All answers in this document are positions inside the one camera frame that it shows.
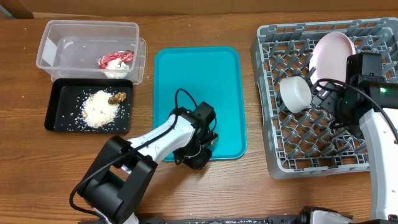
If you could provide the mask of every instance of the white label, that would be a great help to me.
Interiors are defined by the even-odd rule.
[[[45,60],[51,67],[53,67],[56,53],[57,46],[49,38],[47,38],[44,45],[42,59]]]

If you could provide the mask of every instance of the plastic bin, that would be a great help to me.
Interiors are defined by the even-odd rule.
[[[125,50],[134,52],[128,70],[99,69],[102,56]],[[36,65],[58,78],[107,78],[104,72],[127,73],[125,79],[138,85],[146,60],[145,40],[133,22],[50,21],[45,27]]]
[[[262,136],[273,178],[319,177],[369,171],[366,143],[344,128],[330,129],[332,115],[316,102],[300,113],[282,110],[281,79],[300,76],[309,82],[312,51],[330,32],[342,32],[357,53],[382,55],[382,75],[398,82],[398,19],[308,22],[260,26],[251,47],[254,79],[262,106]]]

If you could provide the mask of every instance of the white cup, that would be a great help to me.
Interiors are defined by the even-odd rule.
[[[280,96],[288,110],[298,113],[311,103],[311,90],[301,77],[284,78],[279,83]]]

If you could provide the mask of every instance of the wooden table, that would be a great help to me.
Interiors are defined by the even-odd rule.
[[[137,215],[164,219],[267,217],[296,214],[304,205],[314,205],[367,219],[371,204],[367,172],[295,180],[275,180],[268,174],[249,48],[257,28],[264,24],[375,17],[398,17],[398,11],[94,18],[134,21],[147,42],[144,81],[134,89],[132,127],[125,139],[152,129],[158,51],[227,45],[241,57],[247,152],[238,160],[211,162],[200,171],[160,163]],[[111,137],[44,129],[52,82],[35,60],[48,21],[0,22],[0,223],[76,223],[91,218],[70,208],[68,197]],[[80,197],[76,202],[87,207]]]

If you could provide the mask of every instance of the pile of white grains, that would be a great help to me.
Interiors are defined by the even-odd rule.
[[[81,115],[87,126],[99,128],[113,121],[119,111],[119,104],[108,103],[112,94],[100,90],[92,94],[83,103]]]

